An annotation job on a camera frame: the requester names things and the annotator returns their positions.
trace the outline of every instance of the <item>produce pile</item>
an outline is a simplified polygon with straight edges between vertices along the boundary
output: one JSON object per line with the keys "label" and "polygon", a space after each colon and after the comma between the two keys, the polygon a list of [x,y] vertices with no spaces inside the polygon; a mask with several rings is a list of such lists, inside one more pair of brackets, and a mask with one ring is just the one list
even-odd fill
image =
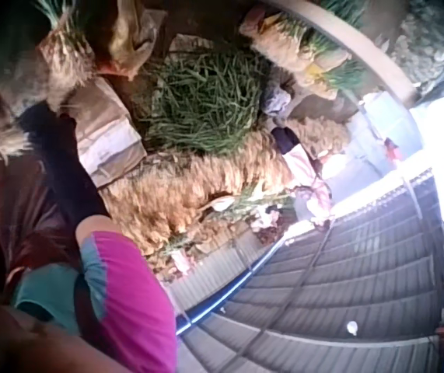
{"label": "produce pile", "polygon": [[202,154],[234,152],[256,123],[265,65],[233,48],[170,56],[153,71],[159,89],[149,140]]}
{"label": "produce pile", "polygon": [[[339,152],[350,141],[346,127],[332,120],[306,118],[288,120],[286,125],[312,154]],[[171,246],[172,237],[182,235],[189,244],[208,242],[237,219],[247,218],[259,204],[279,199],[291,181],[273,137],[266,131],[251,131],[230,155],[172,150],[150,155],[101,195],[124,234],[160,272],[170,268],[162,253]],[[258,192],[249,200],[248,188],[255,183]],[[234,196],[236,202],[200,223],[204,207],[220,195]]]}
{"label": "produce pile", "polygon": [[[357,29],[367,5],[368,0],[320,2]],[[324,99],[335,99],[339,89],[355,89],[363,82],[362,66],[347,51],[287,13],[266,16],[265,8],[257,6],[239,31],[251,38],[254,50],[291,72],[299,86]]]}

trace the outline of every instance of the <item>pink shirt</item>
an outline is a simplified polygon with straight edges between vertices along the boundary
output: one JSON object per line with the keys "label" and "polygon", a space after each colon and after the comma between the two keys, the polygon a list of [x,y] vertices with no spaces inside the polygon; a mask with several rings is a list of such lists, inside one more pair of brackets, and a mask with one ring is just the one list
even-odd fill
{"label": "pink shirt", "polygon": [[298,185],[312,187],[315,193],[306,202],[309,211],[320,220],[330,217],[329,190],[325,182],[316,177],[315,170],[309,161],[305,149],[301,145],[296,145],[290,152],[283,155],[287,166],[294,176]]}

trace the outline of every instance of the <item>person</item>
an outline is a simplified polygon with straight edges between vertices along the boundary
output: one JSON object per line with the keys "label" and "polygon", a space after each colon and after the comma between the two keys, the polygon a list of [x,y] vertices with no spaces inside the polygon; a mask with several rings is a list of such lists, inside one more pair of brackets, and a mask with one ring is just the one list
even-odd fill
{"label": "person", "polygon": [[278,150],[294,176],[291,191],[306,199],[306,206],[314,215],[310,220],[319,230],[328,230],[331,216],[331,193],[320,176],[320,161],[312,159],[296,134],[288,127],[279,127],[268,118],[267,129],[275,139]]}
{"label": "person", "polygon": [[40,102],[18,123],[33,150],[0,161],[0,371],[175,371],[173,307],[79,162],[75,121]]}

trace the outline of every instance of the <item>leg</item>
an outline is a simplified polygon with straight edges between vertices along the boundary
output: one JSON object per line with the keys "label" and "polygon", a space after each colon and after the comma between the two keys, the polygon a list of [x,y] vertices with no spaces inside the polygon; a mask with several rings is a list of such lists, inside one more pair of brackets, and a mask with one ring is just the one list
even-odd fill
{"label": "leg", "polygon": [[295,139],[289,138],[288,134],[285,130],[288,128],[281,128],[281,127],[275,127],[273,130],[271,130],[271,135],[275,139],[275,143],[277,144],[278,150],[280,150],[281,154],[287,154],[289,153],[297,144],[299,144],[299,140],[296,143]]}
{"label": "leg", "polygon": [[8,164],[0,161],[0,244],[8,272],[27,250],[31,263],[61,258],[56,252],[78,260],[75,234],[46,184],[41,162],[31,152],[9,158]]}

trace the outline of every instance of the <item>dried grass bundle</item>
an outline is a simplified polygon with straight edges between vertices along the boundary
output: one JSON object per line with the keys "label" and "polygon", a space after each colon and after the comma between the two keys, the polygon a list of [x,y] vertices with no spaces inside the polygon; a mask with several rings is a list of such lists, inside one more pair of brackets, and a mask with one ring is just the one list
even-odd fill
{"label": "dried grass bundle", "polygon": [[[290,120],[288,126],[317,154],[322,150],[338,152],[349,142],[346,128],[331,120]],[[124,234],[150,256],[171,236],[195,231],[191,225],[198,212],[216,196],[239,196],[254,183],[260,183],[267,195],[277,194],[291,181],[292,174],[273,137],[254,131],[230,156],[170,152],[148,157],[138,169],[102,190],[101,195]],[[218,221],[201,226],[194,239],[208,239],[220,227]]]}

